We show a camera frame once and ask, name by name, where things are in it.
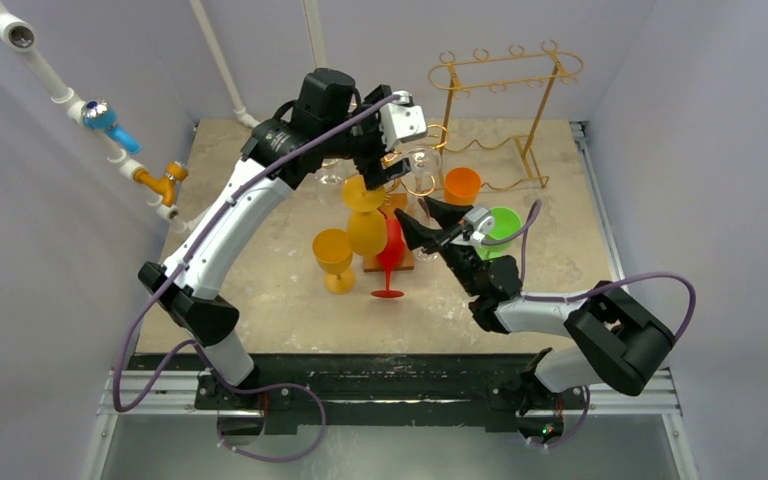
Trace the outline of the red goblet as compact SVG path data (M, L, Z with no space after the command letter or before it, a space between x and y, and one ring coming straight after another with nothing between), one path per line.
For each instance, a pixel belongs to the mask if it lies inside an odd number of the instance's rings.
M386 219L386 233L386 246L376 255L376 259L385 273L385 288L373 291L371 295L377 298L395 299L404 295L402 291L391 287L393 271L401 263L405 250L401 225L397 219Z

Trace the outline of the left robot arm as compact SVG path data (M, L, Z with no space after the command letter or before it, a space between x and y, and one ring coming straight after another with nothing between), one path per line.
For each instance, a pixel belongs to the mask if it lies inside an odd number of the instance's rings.
M247 408L258 395L258 368L235 332L239 311L219 293L238 256L324 160L352 161L371 191L410 170L405 160L386 166L383 157L426 133L423 109L410 92L381 84L361 96L350 75L317 68L305 75L296 98L252 130L223 190L182 245L140 268L150 294L146 306L160 306L189 333L232 408Z

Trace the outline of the gold scroll wine glass rack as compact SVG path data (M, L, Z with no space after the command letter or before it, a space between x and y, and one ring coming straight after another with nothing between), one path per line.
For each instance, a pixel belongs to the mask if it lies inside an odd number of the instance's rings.
M419 144L410 147L405 147L404 151L406 152L408 149L420 146L431 147L439 152L442 159L443 148L447 143L447 127L445 124L431 123L428 125L428 128L429 140L425 140L424 142L420 142ZM354 176L354 173L352 173L352 167L348 165L348 161L343 161L345 162L345 173L347 174L346 180L348 180L350 177ZM385 186L386 198L379 210L386 218L395 218L394 210L396 208L403 209L407 213L408 193L402 185L401 179L393 180Z

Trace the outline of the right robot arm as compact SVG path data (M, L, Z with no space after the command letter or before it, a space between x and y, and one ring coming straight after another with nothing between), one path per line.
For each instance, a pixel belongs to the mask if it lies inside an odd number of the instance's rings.
M439 255L470 299L478 326L491 333L542 333L565 337L572 346L546 348L520 374L515 388L522 408L545 408L574 387L605 383L618 393L639 395L683 335L696 293L692 284L670 272L652 272L619 281L601 281L580 292L540 294L524 289L525 259L501 254L504 245L524 239L541 204L526 220L510 227L498 208L454 205L421 199L435 227L402 209L394 216L410 250ZM674 279L688 291L689 305L677 330L670 329L625 286L650 279Z

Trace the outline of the orange goblet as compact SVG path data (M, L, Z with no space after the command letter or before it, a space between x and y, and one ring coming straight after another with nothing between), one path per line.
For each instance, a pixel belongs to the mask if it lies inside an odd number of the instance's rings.
M475 203L482 179L477 171L468 167L456 167L444 177L443 198L446 203L467 206Z

